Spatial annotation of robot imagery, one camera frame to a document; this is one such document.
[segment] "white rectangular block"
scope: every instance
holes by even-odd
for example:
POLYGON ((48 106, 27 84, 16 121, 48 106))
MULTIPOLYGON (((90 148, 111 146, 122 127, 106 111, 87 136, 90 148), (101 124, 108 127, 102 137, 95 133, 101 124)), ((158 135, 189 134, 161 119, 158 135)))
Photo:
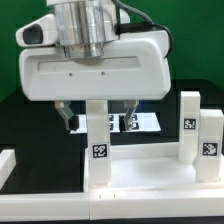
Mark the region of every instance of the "white rectangular block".
POLYGON ((196 163, 198 182, 220 180, 224 116, 221 110, 201 110, 199 153, 196 163))
POLYGON ((220 159, 199 159, 196 165, 196 179, 198 182, 220 181, 220 159))
POLYGON ((89 195, 1 195, 0 222, 89 220, 89 195))
POLYGON ((181 111, 185 113, 198 113, 200 110, 201 96, 199 92, 181 92, 181 111))
POLYGON ((111 146, 108 104, 104 100, 86 101, 90 184, 111 182, 111 146))
POLYGON ((3 150, 0 154, 0 189, 16 165, 14 150, 3 150))
POLYGON ((185 164, 197 156, 200 101, 199 92, 181 92, 179 161, 185 164))

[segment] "white pillar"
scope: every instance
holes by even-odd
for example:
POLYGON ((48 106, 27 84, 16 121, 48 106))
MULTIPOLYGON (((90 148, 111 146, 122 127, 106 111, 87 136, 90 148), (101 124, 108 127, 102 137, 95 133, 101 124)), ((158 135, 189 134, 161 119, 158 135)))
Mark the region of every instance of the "white pillar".
POLYGON ((220 180, 223 124, 221 110, 200 111, 199 153, 196 163, 198 182, 220 180))
POLYGON ((199 92, 181 92, 179 161, 193 164, 198 151, 199 92))
POLYGON ((86 101, 90 184, 111 182, 110 124, 105 100, 86 101))

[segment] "green wall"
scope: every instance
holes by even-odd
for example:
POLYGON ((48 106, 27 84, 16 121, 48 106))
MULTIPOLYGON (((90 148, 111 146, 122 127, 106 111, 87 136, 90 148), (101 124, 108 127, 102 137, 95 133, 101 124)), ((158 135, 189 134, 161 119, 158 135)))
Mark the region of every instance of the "green wall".
MULTIPOLYGON (((173 79, 207 79, 224 90, 224 0, 133 0, 173 33, 173 79)), ((44 15, 45 0, 0 0, 0 101, 19 85, 15 31, 44 15)), ((132 16, 133 21, 139 18, 132 16)))

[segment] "paper sheet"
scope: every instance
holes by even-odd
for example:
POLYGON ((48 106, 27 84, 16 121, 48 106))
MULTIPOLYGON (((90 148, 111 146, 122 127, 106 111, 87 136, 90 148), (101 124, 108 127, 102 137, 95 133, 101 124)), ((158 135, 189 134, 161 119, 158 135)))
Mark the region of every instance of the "paper sheet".
MULTIPOLYGON (((109 114, 110 132, 119 133, 119 119, 125 114, 109 114)), ((78 115, 79 129, 71 131, 71 134, 87 133, 86 115, 78 115)), ((135 113, 132 117, 133 127, 130 132, 157 132, 161 131, 155 113, 135 113)))

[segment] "black table surface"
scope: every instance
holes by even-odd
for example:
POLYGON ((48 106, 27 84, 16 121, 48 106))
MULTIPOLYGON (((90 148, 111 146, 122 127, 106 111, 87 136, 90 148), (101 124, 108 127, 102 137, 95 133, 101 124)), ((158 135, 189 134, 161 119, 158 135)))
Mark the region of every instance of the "black table surface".
MULTIPOLYGON (((224 92, 206 80, 178 80, 161 101, 142 101, 141 112, 156 112, 159 133, 112 134, 112 145, 178 141, 181 91, 199 91, 202 109, 222 109, 224 92)), ((85 113, 84 102, 73 102, 85 113)), ((122 102, 109 102, 109 112, 125 112, 122 102)), ((30 102, 21 89, 0 104, 0 151, 15 149, 17 165, 0 191, 3 194, 82 192, 86 134, 70 135, 53 102, 30 102)), ((52 223, 224 223, 224 217, 141 220, 61 221, 52 223)))

